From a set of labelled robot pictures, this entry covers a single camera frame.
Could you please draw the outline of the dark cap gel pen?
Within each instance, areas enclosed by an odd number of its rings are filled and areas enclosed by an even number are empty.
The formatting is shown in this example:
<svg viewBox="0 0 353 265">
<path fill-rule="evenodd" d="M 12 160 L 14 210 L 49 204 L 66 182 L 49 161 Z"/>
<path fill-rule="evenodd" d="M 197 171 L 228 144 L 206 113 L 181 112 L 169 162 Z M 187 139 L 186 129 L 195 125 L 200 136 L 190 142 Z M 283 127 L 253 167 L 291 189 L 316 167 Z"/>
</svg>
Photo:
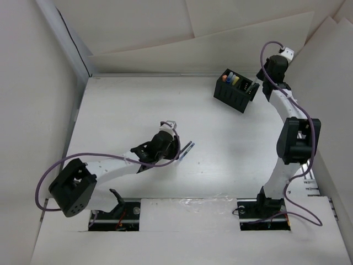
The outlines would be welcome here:
<svg viewBox="0 0 353 265">
<path fill-rule="evenodd" d="M 191 144 L 192 144 L 192 141 L 189 141 L 189 142 L 180 150 L 180 153 L 183 153 Z"/>
</svg>

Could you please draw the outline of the yellow cap highlighter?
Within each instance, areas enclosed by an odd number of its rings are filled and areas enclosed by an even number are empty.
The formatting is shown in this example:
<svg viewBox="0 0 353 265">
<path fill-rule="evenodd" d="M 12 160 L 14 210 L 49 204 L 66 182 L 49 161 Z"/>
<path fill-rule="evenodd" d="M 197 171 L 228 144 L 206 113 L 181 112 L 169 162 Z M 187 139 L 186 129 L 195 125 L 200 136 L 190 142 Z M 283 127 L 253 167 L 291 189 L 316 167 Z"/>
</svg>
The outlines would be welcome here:
<svg viewBox="0 0 353 265">
<path fill-rule="evenodd" d="M 232 85 L 234 86 L 239 81 L 239 79 L 240 78 L 238 76 L 236 76 L 232 82 Z"/>
</svg>

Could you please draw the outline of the green gel pen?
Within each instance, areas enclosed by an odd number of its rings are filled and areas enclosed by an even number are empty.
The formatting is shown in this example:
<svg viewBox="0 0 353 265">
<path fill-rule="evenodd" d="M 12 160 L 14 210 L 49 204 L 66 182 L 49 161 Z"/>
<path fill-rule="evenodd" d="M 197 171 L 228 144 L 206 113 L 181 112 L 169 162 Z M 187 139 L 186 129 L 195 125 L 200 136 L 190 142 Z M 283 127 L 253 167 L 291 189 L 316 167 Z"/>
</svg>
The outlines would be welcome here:
<svg viewBox="0 0 353 265">
<path fill-rule="evenodd" d="M 251 85 L 251 89 L 256 89 L 256 88 L 258 88 L 259 87 L 259 83 L 257 83 L 257 82 L 254 82 L 254 83 L 252 83 L 252 85 Z"/>
</svg>

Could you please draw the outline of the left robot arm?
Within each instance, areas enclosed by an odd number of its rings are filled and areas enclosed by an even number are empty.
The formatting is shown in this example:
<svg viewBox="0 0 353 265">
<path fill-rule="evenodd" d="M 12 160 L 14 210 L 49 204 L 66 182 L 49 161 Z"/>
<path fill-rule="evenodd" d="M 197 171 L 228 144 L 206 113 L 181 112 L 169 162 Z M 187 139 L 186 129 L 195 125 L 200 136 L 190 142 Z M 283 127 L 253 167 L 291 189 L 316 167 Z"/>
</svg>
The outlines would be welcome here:
<svg viewBox="0 0 353 265">
<path fill-rule="evenodd" d="M 71 218 L 84 209 L 97 210 L 97 202 L 104 204 L 102 212 L 109 218 L 119 218 L 126 209 L 121 195 L 110 188 L 109 201 L 99 197 L 97 187 L 105 182 L 129 174 L 139 174 L 153 167 L 163 167 L 161 160 L 174 161 L 179 157 L 180 141 L 175 132 L 159 131 L 151 141 L 132 148 L 120 158 L 84 163 L 75 158 L 63 168 L 49 185 L 49 192 L 64 216 Z"/>
</svg>

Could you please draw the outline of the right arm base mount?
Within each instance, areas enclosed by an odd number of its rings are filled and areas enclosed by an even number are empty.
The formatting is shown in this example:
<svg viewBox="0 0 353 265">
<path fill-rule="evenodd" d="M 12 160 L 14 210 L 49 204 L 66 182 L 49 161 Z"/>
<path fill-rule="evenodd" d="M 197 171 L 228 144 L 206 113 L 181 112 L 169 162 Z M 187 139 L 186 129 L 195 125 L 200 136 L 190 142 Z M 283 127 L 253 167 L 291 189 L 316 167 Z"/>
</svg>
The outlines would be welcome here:
<svg viewBox="0 0 353 265">
<path fill-rule="evenodd" d="M 238 198 L 232 212 L 238 215 L 241 231 L 290 231 L 284 198 L 267 198 L 261 190 L 256 198 Z"/>
</svg>

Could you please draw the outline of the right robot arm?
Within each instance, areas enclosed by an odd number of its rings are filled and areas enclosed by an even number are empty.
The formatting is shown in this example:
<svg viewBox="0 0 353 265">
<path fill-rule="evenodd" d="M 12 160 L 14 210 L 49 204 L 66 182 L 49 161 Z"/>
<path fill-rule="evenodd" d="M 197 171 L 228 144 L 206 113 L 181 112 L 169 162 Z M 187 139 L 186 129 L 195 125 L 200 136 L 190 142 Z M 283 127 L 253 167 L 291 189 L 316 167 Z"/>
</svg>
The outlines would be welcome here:
<svg viewBox="0 0 353 265">
<path fill-rule="evenodd" d="M 276 144 L 277 163 L 256 198 L 255 212 L 261 218 L 272 216 L 285 207 L 285 187 L 300 166 L 316 153 L 320 134 L 320 120 L 307 118 L 296 106 L 290 86 L 284 82 L 288 66 L 287 58 L 272 55 L 256 75 L 263 82 L 263 94 L 284 123 Z"/>
</svg>

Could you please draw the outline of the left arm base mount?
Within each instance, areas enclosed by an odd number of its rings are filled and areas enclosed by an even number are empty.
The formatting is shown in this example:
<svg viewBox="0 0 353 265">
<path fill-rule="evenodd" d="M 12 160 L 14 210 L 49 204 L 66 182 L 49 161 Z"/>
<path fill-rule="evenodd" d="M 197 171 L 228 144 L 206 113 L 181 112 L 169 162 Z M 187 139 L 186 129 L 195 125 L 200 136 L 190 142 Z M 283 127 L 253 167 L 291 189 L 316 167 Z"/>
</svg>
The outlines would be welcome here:
<svg viewBox="0 0 353 265">
<path fill-rule="evenodd" d="M 114 196 L 114 207 L 110 211 L 92 210 L 88 231 L 133 232 L 140 229 L 141 201 L 125 200 L 114 189 L 109 189 Z"/>
</svg>

